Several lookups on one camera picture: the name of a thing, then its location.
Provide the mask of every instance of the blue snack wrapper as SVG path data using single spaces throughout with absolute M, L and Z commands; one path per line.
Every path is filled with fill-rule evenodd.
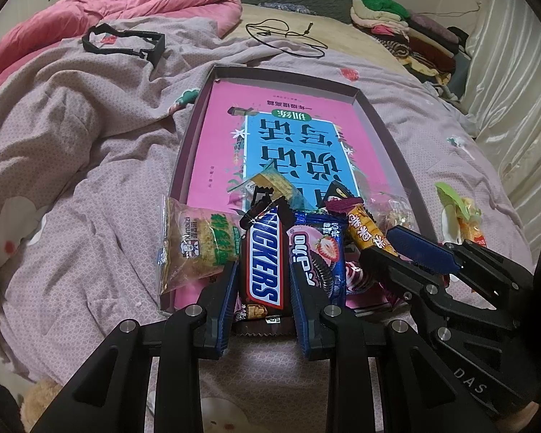
M 347 217 L 294 212 L 287 231 L 292 262 L 301 263 L 309 285 L 322 288 L 331 304 L 344 307 L 347 295 L 343 237 Z

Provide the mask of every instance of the white curtain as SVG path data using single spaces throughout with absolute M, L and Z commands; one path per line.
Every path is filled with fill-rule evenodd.
M 541 249 L 541 23 L 525 0 L 483 0 L 467 43 L 473 56 L 463 105 L 478 118 L 477 144 L 498 171 Z

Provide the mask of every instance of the pile of clothes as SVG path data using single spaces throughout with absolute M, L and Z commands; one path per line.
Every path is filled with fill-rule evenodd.
M 393 0 L 353 0 L 351 19 L 421 82 L 446 85 L 456 69 L 460 37 Z

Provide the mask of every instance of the pink book cover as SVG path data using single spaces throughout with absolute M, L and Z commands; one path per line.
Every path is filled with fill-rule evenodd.
M 313 206 L 335 179 L 364 197 L 369 191 L 393 192 L 398 177 L 385 175 L 394 172 L 381 166 L 385 161 L 390 164 L 386 153 L 377 155 L 349 102 L 219 80 L 212 87 L 186 202 L 244 211 L 242 196 L 229 189 L 269 163 Z M 175 308 L 196 302 L 205 285 L 208 279 L 177 289 Z M 362 299 L 350 298 L 349 305 L 360 307 Z

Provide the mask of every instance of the snickers logo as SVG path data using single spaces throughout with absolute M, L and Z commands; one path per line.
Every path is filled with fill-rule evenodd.
M 277 209 L 259 218 L 248 230 L 246 289 L 249 299 L 283 309 L 282 225 Z

